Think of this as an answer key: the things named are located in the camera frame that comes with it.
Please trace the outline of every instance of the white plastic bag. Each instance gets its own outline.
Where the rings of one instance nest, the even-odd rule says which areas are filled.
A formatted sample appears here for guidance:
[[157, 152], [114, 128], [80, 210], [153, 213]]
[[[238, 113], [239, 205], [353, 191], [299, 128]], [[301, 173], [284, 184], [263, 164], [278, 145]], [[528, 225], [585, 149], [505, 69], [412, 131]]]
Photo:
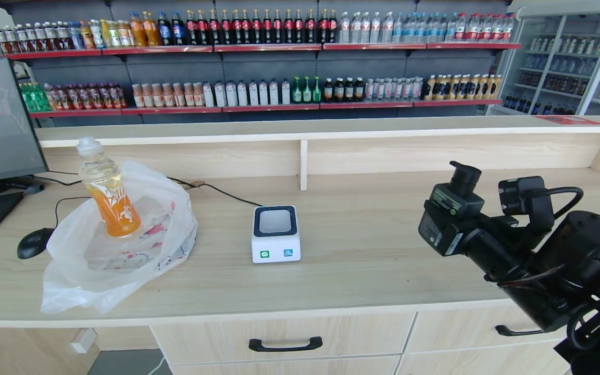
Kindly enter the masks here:
[[94, 199], [71, 212], [47, 244], [53, 260], [43, 274], [43, 313], [94, 306], [104, 314], [191, 252], [198, 222], [188, 192], [134, 161], [121, 172], [141, 227], [126, 239], [110, 237]]

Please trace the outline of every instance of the orange drink bottle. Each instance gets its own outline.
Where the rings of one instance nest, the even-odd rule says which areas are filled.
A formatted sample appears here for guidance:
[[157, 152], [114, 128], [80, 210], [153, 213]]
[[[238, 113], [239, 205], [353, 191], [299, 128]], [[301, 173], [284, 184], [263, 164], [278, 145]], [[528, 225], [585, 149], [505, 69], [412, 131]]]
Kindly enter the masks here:
[[112, 237], [135, 232], [140, 227], [140, 216], [124, 190], [117, 164], [105, 156], [101, 143], [93, 137], [80, 138], [77, 149], [84, 162], [80, 177], [96, 201], [105, 231]]

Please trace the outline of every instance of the drawer handle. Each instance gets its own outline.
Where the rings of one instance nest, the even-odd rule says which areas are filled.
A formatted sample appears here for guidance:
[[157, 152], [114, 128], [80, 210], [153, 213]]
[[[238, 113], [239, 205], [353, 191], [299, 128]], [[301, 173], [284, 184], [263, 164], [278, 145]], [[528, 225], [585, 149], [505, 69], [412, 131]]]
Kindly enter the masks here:
[[500, 335], [505, 335], [507, 337], [513, 337], [513, 336], [517, 336], [517, 335], [536, 335], [536, 334], [542, 334], [543, 331], [541, 330], [535, 330], [535, 331], [512, 331], [510, 330], [510, 328], [508, 328], [505, 325], [498, 325], [495, 326], [495, 330], [497, 330], [497, 333]]
[[249, 348], [255, 352], [301, 352], [301, 351], [313, 351], [323, 346], [323, 340], [321, 337], [315, 336], [309, 339], [309, 344], [306, 346], [298, 347], [264, 347], [261, 339], [250, 339]]

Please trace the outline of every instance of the computer mouse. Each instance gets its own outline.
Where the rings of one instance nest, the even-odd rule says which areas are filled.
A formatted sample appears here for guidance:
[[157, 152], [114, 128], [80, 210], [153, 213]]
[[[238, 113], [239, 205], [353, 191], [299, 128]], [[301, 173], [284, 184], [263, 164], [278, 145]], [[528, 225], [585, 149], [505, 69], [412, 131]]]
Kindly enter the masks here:
[[27, 234], [17, 244], [17, 258], [29, 259], [42, 253], [52, 232], [55, 232], [54, 228], [42, 228]]

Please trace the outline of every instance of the wall socket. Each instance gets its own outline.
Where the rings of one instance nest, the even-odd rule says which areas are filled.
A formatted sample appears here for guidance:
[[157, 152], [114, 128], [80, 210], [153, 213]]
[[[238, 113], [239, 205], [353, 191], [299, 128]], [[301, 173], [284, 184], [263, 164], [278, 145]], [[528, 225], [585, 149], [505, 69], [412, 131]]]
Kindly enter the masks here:
[[95, 341], [96, 331], [93, 328], [81, 328], [71, 342], [71, 346], [78, 353], [87, 353]]

